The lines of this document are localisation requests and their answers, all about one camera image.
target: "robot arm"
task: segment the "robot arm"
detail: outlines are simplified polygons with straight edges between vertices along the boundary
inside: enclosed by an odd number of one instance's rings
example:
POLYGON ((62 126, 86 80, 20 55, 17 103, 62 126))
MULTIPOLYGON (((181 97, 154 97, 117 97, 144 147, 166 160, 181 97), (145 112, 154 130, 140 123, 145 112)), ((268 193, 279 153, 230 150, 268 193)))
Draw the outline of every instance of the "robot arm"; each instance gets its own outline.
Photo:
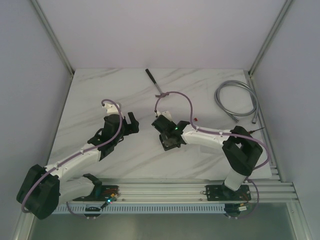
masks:
MULTIPOLYGON (((223 183, 228 191, 236 192, 239 189, 243 181, 251 175, 263 152, 258 143, 248 139, 200 132, 194 129, 188 121, 180 121, 175 124, 168 111, 157 112, 156 116, 152 126, 160 133, 159 138, 165 151, 180 148, 181 144, 198 144, 225 154, 231 165, 231 170, 223 183)), ((250 134, 241 126, 236 126, 232 130, 209 128, 207 130, 250 137, 250 134)))
POLYGON ((29 169, 16 199, 22 204, 34 184, 47 174, 25 202, 25 207, 38 219, 48 217, 59 204, 67 201, 88 195, 98 197, 101 193, 102 182, 95 176, 88 173, 76 180, 70 181, 70 179, 79 174, 80 170, 104 159, 124 139, 124 136, 139 132, 139 122, 135 119, 134 114, 129 112, 131 124, 128 124, 124 117, 118 135, 109 143, 103 144, 111 140, 120 127, 116 106, 105 104, 104 108, 107 109, 104 127, 99 129, 80 151, 54 164, 45 167, 37 164, 29 169))

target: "black handle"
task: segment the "black handle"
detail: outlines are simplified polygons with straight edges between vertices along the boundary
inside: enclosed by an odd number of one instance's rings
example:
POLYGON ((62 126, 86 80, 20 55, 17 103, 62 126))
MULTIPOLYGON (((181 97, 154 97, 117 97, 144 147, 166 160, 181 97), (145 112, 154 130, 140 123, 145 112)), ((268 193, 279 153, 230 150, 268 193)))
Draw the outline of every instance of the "black handle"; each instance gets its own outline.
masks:
POLYGON ((149 78, 151 79, 151 81, 154 83, 154 84, 157 84, 156 80, 154 79, 154 76, 152 76, 151 72, 149 71, 149 69, 147 68, 145 70, 146 74, 148 74, 149 78))

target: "marble surface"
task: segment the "marble surface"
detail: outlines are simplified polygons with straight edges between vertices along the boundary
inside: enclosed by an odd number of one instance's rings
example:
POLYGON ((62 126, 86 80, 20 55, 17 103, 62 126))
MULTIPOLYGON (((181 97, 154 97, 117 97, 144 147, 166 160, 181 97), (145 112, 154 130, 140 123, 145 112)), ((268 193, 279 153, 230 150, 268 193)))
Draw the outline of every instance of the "marble surface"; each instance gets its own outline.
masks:
MULTIPOLYGON (((215 103, 214 92, 226 80, 246 82, 240 69, 150 69, 162 91, 179 91, 190 97, 194 117, 199 126, 233 129, 236 125, 215 103)), ((121 103, 124 115, 133 112, 140 132, 124 137, 114 152, 105 159, 79 172, 99 178, 117 179, 209 179, 223 180, 230 165, 223 154, 207 147, 182 145, 164 151, 159 133, 151 126, 155 119, 155 94, 159 94, 144 69, 77 69, 62 114, 49 163, 78 151, 104 125, 106 112, 101 100, 121 103)), ((248 112, 252 108, 249 94, 238 87, 221 90, 222 103, 230 110, 248 112)), ((173 120, 189 120, 190 107, 186 99, 171 94, 163 98, 160 111, 170 111, 173 120)), ((243 117, 238 125, 248 131, 259 128, 251 123, 252 116, 243 117)), ((262 140, 260 132, 253 136, 262 140)), ((258 164, 266 159, 263 152, 258 164)), ((271 177, 269 165, 255 170, 251 178, 271 177)))

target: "table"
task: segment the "table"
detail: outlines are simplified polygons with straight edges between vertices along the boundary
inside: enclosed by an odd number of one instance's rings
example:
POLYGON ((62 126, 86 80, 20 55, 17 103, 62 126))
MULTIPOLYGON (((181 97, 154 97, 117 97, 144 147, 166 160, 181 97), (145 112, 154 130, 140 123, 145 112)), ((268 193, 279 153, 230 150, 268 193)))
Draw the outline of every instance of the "table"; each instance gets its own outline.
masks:
MULTIPOLYGON (((197 125, 214 129, 233 129, 235 122, 214 101, 217 87, 227 80, 246 82, 241 69, 150 69, 164 92, 179 91, 190 97, 197 125)), ((100 162, 83 169, 78 177, 91 173, 105 179, 208 179, 224 180, 230 165, 223 154, 198 145, 182 145, 164 151, 159 133, 151 126, 155 119, 154 107, 159 94, 142 68, 84 68, 77 69, 66 100, 61 121, 53 144, 49 163, 61 160, 79 151, 96 131, 103 127, 106 110, 101 100, 108 98, 121 103, 124 115, 133 112, 139 121, 140 131, 124 137, 114 152, 100 162)), ((239 87, 221 90, 220 98, 225 107, 237 112, 252 108, 250 95, 239 87)), ((190 107, 180 95, 163 98, 158 106, 170 111, 173 120, 189 120, 190 107)), ((237 125, 248 131, 259 128, 252 124, 253 116, 240 119, 237 125)), ((253 137, 262 140, 260 132, 253 137)), ((263 152, 258 164, 267 158, 263 152)), ((252 179, 272 176, 267 164, 255 170, 252 179)))

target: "white wall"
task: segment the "white wall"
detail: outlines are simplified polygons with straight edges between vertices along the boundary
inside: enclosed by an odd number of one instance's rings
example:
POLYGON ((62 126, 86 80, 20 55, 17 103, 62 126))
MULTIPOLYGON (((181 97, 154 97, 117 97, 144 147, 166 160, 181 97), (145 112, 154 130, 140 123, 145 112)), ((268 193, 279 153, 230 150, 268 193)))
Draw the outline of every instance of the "white wall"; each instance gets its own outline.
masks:
POLYGON ((69 75, 28 0, 0 1, 0 239, 10 240, 28 169, 47 160, 69 75))
POLYGON ((76 68, 249 69, 285 0, 38 0, 76 68))
POLYGON ((281 169, 320 239, 320 1, 296 0, 254 80, 281 169))

